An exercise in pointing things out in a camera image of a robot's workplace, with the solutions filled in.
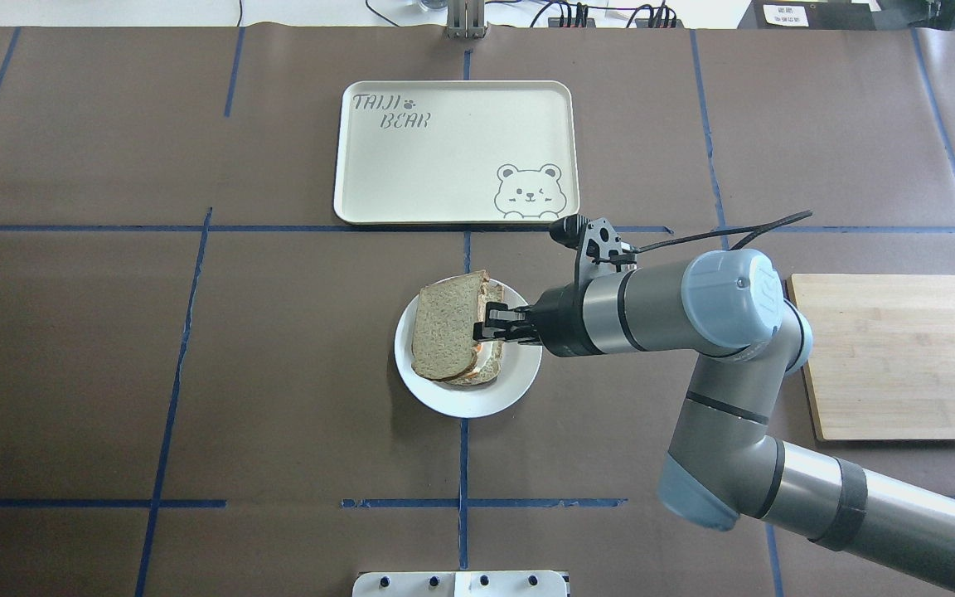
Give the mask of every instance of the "black device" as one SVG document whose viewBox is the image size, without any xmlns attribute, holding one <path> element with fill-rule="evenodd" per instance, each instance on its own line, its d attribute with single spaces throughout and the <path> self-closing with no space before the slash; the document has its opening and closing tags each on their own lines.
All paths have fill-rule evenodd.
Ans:
<svg viewBox="0 0 955 597">
<path fill-rule="evenodd" d="M 739 20 L 739 29 L 874 31 L 875 19 L 868 4 L 754 0 Z"/>
</svg>

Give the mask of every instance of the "bread slice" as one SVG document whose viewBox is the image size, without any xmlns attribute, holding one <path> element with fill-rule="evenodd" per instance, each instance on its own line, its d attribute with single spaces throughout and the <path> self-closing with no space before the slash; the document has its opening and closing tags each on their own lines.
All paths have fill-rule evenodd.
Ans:
<svg viewBox="0 0 955 597">
<path fill-rule="evenodd" d="M 500 284 L 489 283 L 486 301 L 503 303 L 503 287 L 500 286 Z M 485 316 L 484 311 L 485 308 L 482 307 L 482 318 Z M 456 386 L 477 386 L 480 385 L 480 383 L 493 381 L 493 379 L 496 379 L 497 376 L 500 375 L 500 362 L 503 360 L 503 340 L 482 342 L 481 344 L 481 351 L 492 351 L 492 354 L 489 355 L 484 366 L 482 366 L 481 369 L 463 375 L 463 377 L 452 379 L 448 383 L 452 383 L 452 385 Z"/>
<path fill-rule="evenodd" d="M 418 294 L 412 336 L 412 369 L 432 381 L 471 373 L 478 362 L 474 322 L 485 316 L 485 269 L 430 284 Z"/>
</svg>

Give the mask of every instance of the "white label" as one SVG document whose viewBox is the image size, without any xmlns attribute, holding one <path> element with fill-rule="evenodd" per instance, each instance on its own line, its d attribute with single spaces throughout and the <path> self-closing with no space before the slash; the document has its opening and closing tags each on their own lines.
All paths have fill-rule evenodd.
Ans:
<svg viewBox="0 0 955 597">
<path fill-rule="evenodd" d="M 765 4 L 765 22 L 779 24 L 782 27 L 808 27 L 806 7 L 782 7 L 777 4 Z"/>
</svg>

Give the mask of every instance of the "white plate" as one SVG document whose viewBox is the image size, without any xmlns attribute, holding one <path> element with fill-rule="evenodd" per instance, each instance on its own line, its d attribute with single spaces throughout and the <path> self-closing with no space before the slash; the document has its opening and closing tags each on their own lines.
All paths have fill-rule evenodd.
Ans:
<svg viewBox="0 0 955 597">
<path fill-rule="evenodd" d="M 503 302 L 507 303 L 508 307 L 526 305 L 526 300 L 513 288 L 496 280 L 492 282 L 503 287 Z M 414 361 L 410 341 L 414 331 L 414 311 L 417 309 L 416 295 L 412 302 L 408 303 L 408 308 L 397 323 L 393 352 L 400 377 L 422 404 L 444 415 L 475 419 L 478 416 L 493 415 L 515 404 L 533 385 L 537 371 L 541 368 L 543 347 L 523 347 L 510 342 L 503 345 L 500 375 L 488 383 L 482 383 L 480 386 L 452 386 L 451 383 L 419 377 L 410 367 Z"/>
<path fill-rule="evenodd" d="M 553 80 L 360 80 L 334 212 L 353 224 L 553 222 L 579 209 L 573 102 Z"/>
</svg>

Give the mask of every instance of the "cable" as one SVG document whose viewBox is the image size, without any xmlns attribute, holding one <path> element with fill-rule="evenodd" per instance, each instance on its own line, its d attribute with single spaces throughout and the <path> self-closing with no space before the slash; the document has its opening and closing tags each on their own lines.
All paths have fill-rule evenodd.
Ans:
<svg viewBox="0 0 955 597">
<path fill-rule="evenodd" d="M 628 29 L 629 27 L 633 26 L 633 22 L 634 20 L 636 20 L 636 16 L 639 15 L 640 11 L 644 10 L 644 8 L 646 8 L 648 11 L 651 11 L 651 15 L 653 18 L 653 14 L 655 14 L 655 8 L 652 7 L 651 4 L 643 4 L 641 5 L 641 7 L 636 8 L 636 10 L 633 10 L 633 15 L 628 17 L 628 22 L 625 23 L 625 29 Z"/>
<path fill-rule="evenodd" d="M 395 22 L 395 20 L 390 19 L 390 17 L 387 17 L 386 15 L 383 15 L 382 12 L 376 11 L 375 8 L 371 6 L 371 0 L 363 0 L 363 3 L 367 6 L 368 11 L 374 12 L 376 15 L 381 17 L 383 22 L 387 22 L 393 27 L 400 27 L 400 23 Z"/>
<path fill-rule="evenodd" d="M 530 28 L 537 26 L 537 20 L 541 19 L 543 12 L 546 11 L 547 8 L 553 7 L 554 5 L 558 5 L 558 10 L 560 10 L 560 19 L 564 19 L 560 20 L 560 27 L 562 27 L 562 23 L 565 23 L 573 18 L 573 8 L 570 7 L 568 2 L 565 2 L 564 0 L 552 0 L 543 5 L 543 7 L 537 11 L 537 14 L 533 17 L 533 22 L 530 23 Z M 564 5 L 567 12 L 562 12 L 562 7 Z"/>
<path fill-rule="evenodd" d="M 713 238 L 713 237 L 717 237 L 718 235 L 733 235 L 733 234 L 750 233 L 750 234 L 747 234 L 746 237 L 744 237 L 739 242 L 736 242 L 735 245 L 733 245 L 731 248 L 731 250 L 743 249 L 744 246 L 747 245 L 747 243 L 749 243 L 751 240 L 754 240 L 755 238 L 758 238 L 759 235 L 765 234 L 767 233 L 767 231 L 774 230 L 774 228 L 778 228 L 780 226 L 787 226 L 788 224 L 795 223 L 799 220 L 804 220 L 811 215 L 812 215 L 812 211 L 809 211 L 807 209 L 806 211 L 800 211 L 798 214 L 792 214 L 791 216 L 786 216 L 786 218 L 781 218 L 779 220 L 776 220 L 774 222 L 769 222 L 767 224 L 758 224 L 757 226 L 740 226 L 735 228 L 725 228 L 724 230 L 721 230 L 721 231 L 709 231 L 709 233 L 702 233 L 698 235 L 686 235 L 686 237 L 683 237 L 683 238 L 674 238 L 671 240 L 656 242 L 656 243 L 653 243 L 653 245 L 641 246 L 641 248 L 639 249 L 630 250 L 629 253 L 647 253 L 648 250 L 660 249 L 663 246 L 681 245 L 681 243 L 691 242 L 693 240 L 701 240 L 704 238 Z"/>
<path fill-rule="evenodd" d="M 736 242 L 735 245 L 732 245 L 732 250 L 743 249 L 751 240 L 758 238 L 759 235 L 767 233 L 767 231 L 774 230 L 780 226 L 787 226 L 788 224 L 793 224 L 798 220 L 804 220 L 812 215 L 812 211 L 808 209 L 806 211 L 800 211 L 798 214 L 792 214 L 791 216 L 786 216 L 786 218 L 780 218 L 774 222 L 769 222 L 767 224 L 762 224 L 761 226 L 755 226 L 753 233 L 747 234 L 743 237 L 743 240 Z"/>
</svg>

